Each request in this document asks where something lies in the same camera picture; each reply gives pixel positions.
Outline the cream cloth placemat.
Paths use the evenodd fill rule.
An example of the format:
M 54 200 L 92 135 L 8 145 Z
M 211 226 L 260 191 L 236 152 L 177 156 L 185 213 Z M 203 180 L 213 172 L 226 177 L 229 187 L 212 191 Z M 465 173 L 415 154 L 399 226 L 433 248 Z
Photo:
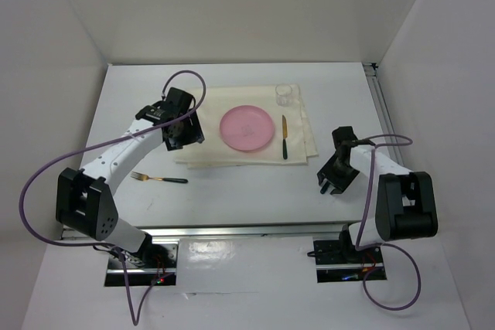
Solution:
M 189 168 L 208 168 L 234 165 L 307 165 L 318 151 L 300 88 L 293 89 L 292 104 L 280 107 L 276 103 L 276 85 L 211 87 L 197 111 L 205 140 L 186 147 L 175 162 Z M 257 151 L 237 151 L 220 137 L 220 119 L 233 107 L 252 105 L 266 111 L 274 122 L 275 135 L 268 145 Z M 282 158 L 282 115 L 288 123 L 288 159 Z

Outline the pink plate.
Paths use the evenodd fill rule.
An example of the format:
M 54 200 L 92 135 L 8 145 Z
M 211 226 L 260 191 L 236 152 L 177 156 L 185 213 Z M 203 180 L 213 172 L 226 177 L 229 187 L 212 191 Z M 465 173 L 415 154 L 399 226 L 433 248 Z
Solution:
M 230 109 L 219 124 L 220 137 L 237 151 L 257 151 L 268 145 L 275 135 L 271 116 L 260 107 L 241 105 Z

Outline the gold fork green handle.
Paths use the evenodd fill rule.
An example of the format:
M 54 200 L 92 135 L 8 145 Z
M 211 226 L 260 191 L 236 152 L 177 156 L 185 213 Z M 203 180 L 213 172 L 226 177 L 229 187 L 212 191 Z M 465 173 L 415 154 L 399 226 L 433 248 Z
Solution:
M 157 181 L 157 182 L 169 182 L 176 184 L 187 184 L 189 182 L 187 179 L 181 179 L 181 178 L 151 177 L 149 175 L 140 172 L 131 172 L 130 176 L 132 179 L 139 180 L 141 182 Z

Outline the gold knife green handle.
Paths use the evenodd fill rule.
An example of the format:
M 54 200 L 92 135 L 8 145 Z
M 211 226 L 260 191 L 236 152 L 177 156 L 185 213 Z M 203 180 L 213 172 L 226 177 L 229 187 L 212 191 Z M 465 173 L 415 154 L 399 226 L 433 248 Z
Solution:
M 287 137 L 288 123 L 285 115 L 282 115 L 282 158 L 284 160 L 288 159 Z

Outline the clear drinking glass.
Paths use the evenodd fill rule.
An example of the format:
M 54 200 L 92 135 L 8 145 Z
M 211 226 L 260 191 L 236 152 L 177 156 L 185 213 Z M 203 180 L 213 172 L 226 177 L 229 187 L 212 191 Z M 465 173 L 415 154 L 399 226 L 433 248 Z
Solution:
M 292 104 L 293 89 L 290 84 L 279 84 L 275 87 L 276 103 L 280 107 L 288 107 Z

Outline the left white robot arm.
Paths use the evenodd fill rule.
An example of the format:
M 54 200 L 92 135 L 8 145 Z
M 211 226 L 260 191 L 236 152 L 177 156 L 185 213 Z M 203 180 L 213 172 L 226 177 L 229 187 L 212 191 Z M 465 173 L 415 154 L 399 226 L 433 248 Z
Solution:
M 57 183 L 56 220 L 96 241 L 119 247 L 135 267 L 154 267 L 169 258 L 166 248 L 119 215 L 114 194 L 134 167 L 161 145 L 175 151 L 201 143 L 204 135 L 191 108 L 196 100 L 171 88 L 163 100 L 142 108 L 119 143 L 80 170 L 66 168 Z

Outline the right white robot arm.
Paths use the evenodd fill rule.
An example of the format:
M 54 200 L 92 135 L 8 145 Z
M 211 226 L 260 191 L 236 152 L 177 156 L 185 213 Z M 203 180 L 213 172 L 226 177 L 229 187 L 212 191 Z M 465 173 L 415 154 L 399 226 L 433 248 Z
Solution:
M 432 177 L 414 172 L 378 150 L 387 135 L 358 138 L 351 126 L 332 133 L 335 152 L 318 171 L 322 194 L 343 194 L 357 178 L 368 179 L 360 222 L 345 225 L 339 239 L 323 243 L 311 253 L 325 259 L 360 263 L 366 253 L 396 240 L 430 238 L 439 228 Z

